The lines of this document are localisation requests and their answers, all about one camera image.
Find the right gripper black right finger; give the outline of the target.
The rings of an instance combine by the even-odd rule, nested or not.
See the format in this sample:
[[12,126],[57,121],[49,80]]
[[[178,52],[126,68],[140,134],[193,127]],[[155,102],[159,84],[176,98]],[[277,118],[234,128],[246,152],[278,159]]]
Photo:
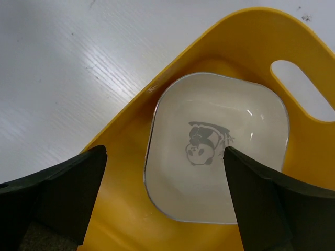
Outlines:
[[225,148],[223,160],[244,250],[334,250],[334,191],[234,147]]

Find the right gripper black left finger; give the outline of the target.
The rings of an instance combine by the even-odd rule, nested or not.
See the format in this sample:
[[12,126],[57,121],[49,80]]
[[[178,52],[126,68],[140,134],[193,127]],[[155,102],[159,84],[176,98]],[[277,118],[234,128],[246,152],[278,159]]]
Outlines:
[[95,146],[63,163],[1,184],[1,250],[77,250],[107,163]]

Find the cream plate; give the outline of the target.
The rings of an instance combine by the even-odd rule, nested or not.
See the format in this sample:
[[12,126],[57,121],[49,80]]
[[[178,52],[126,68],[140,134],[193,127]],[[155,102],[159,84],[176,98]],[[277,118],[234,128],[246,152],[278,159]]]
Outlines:
[[198,72],[171,84],[155,107],[144,167],[151,202],[183,222],[236,224],[226,178],[229,146],[281,171],[289,118],[269,88]]

